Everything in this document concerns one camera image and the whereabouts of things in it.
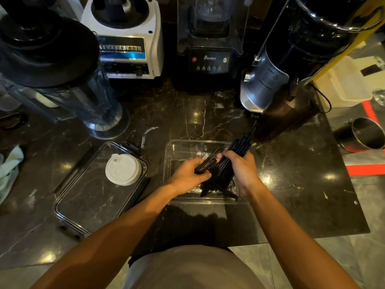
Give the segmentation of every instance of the bundle of black straws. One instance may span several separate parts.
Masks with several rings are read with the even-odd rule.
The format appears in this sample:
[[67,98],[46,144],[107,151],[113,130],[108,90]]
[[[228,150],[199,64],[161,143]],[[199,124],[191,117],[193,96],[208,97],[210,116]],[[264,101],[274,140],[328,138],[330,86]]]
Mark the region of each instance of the bundle of black straws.
[[[239,156],[243,157],[251,147],[251,134],[253,133],[255,125],[251,131],[244,134],[241,139],[236,139],[232,142],[228,150],[234,151]],[[226,196],[237,199],[238,196],[228,190],[228,186],[234,176],[233,166],[230,159],[223,156],[217,162],[217,155],[221,152],[220,148],[215,150],[205,159],[205,161],[195,169],[196,174],[202,174],[206,170],[211,172],[211,178],[201,183],[201,197],[206,196],[210,190],[218,190]]]

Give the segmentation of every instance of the clear plastic tray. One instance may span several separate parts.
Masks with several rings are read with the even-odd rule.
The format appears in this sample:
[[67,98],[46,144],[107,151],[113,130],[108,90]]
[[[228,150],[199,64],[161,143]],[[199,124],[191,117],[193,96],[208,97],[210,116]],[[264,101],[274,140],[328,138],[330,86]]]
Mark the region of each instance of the clear plastic tray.
[[[148,164],[126,145],[104,143],[84,165],[65,180],[54,203],[54,213],[62,223],[88,236],[131,208],[146,183]],[[129,186],[112,183],[105,175],[111,155],[131,154],[142,165],[139,179]]]
[[[205,159],[218,147],[225,149],[230,146],[231,142],[219,142],[219,141],[201,141],[201,140],[171,140],[166,145],[166,152],[164,155],[164,171],[163,171],[163,184],[166,184],[172,174],[178,169],[178,167],[185,161],[195,157],[202,157]],[[231,181],[229,186],[234,194],[238,195],[238,186],[234,180]],[[237,200],[225,196],[219,191],[210,191],[207,196],[201,198],[201,189],[196,187],[190,190],[186,194],[173,199],[173,201],[185,202],[185,203],[197,203],[197,204],[244,204],[243,197],[239,197]]]

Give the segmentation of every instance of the power cord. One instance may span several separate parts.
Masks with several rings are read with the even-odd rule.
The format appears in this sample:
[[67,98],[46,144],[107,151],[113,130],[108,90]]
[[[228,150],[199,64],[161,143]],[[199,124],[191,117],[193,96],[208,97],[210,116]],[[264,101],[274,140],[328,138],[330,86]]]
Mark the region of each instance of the power cord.
[[331,111],[331,102],[330,102],[330,100],[329,100],[329,99],[325,96],[325,94],[323,94],[317,87],[315,87],[315,86],[313,85],[313,83],[309,83],[309,84],[310,84],[311,87],[314,88],[315,91],[317,91],[319,94],[321,94],[322,97],[325,98],[326,101],[327,101],[328,104],[329,104],[329,110],[326,111],[326,112],[321,112],[321,113],[322,113],[322,114],[327,114],[328,112],[330,112],[330,111]]

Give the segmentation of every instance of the forearm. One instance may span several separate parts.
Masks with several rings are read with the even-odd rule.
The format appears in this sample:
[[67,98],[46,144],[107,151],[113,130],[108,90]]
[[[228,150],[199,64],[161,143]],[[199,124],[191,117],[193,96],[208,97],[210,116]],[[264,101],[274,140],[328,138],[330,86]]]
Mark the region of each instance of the forearm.
[[300,228],[263,184],[251,193],[249,200],[294,289],[359,288],[345,270]]
[[70,250],[32,289],[106,288],[162,209],[172,199],[163,186]]

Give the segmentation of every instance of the towel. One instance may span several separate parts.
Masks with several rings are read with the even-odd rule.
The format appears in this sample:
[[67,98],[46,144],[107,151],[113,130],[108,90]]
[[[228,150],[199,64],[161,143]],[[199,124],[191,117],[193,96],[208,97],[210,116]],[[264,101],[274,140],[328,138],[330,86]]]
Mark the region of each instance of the towel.
[[17,175],[19,174],[18,165],[24,160],[24,154],[19,145],[17,145],[4,162],[4,156],[0,154],[0,205],[8,196],[12,189]]

